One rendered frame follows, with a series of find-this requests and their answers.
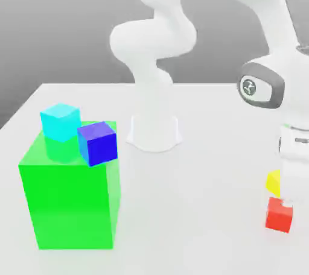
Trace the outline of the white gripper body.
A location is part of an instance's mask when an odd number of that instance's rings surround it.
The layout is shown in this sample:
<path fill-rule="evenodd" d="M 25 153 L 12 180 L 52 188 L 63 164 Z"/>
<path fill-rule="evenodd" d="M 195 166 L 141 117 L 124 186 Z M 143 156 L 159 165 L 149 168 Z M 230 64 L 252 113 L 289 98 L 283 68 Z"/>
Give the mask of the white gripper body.
<path fill-rule="evenodd" d="M 309 161 L 309 130 L 282 126 L 279 151 L 283 158 Z"/>

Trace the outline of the small yellow cube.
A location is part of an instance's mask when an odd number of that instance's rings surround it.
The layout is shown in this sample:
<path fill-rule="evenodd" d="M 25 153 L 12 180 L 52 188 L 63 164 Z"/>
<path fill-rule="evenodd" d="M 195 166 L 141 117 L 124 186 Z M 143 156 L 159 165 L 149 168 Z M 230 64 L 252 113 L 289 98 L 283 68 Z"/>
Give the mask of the small yellow cube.
<path fill-rule="evenodd" d="M 279 169 L 267 174 L 266 189 L 278 198 L 281 196 L 281 175 Z"/>

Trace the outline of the small red cube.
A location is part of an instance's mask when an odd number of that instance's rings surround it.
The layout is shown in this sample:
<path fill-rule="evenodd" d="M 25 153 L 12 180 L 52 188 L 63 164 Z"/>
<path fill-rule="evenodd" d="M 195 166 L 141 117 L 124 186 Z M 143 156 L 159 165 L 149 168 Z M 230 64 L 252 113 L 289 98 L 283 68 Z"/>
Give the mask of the small red cube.
<path fill-rule="evenodd" d="M 293 208 L 283 205 L 279 198 L 270 197 L 267 205 L 266 228 L 288 233 L 293 219 Z"/>

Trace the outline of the small blue cube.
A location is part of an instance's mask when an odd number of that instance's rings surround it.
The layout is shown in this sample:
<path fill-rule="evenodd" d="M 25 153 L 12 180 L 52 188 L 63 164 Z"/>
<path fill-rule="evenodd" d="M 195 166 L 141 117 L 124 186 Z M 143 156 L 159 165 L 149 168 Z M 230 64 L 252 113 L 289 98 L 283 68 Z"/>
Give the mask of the small blue cube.
<path fill-rule="evenodd" d="M 105 121 L 77 129 L 79 151 L 88 164 L 96 166 L 118 158 L 116 131 Z"/>

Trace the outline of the small mint green cube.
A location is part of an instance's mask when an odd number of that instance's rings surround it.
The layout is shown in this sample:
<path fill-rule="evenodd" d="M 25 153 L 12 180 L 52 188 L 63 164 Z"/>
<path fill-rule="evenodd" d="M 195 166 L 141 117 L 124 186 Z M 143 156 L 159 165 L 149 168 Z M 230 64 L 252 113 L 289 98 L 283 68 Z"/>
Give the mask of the small mint green cube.
<path fill-rule="evenodd" d="M 47 156 L 59 163 L 70 163 L 79 157 L 78 138 L 75 136 L 66 142 L 44 137 Z"/>

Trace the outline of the small cyan cube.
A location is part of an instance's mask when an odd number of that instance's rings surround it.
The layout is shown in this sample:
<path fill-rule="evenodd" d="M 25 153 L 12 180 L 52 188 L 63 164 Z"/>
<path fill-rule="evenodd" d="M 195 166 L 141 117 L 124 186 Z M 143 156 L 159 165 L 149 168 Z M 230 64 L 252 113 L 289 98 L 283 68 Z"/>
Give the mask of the small cyan cube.
<path fill-rule="evenodd" d="M 66 142 L 77 136 L 81 127 L 80 109 L 58 103 L 40 112 L 45 137 L 57 142 Z"/>

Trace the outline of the large green box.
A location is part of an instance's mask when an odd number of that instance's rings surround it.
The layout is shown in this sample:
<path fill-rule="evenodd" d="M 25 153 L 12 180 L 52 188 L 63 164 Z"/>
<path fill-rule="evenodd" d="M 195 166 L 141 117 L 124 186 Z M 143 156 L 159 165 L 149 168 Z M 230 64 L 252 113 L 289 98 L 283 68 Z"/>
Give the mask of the large green box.
<path fill-rule="evenodd" d="M 40 132 L 19 172 L 40 249 L 112 249 L 121 201 L 119 160 L 59 163 Z"/>

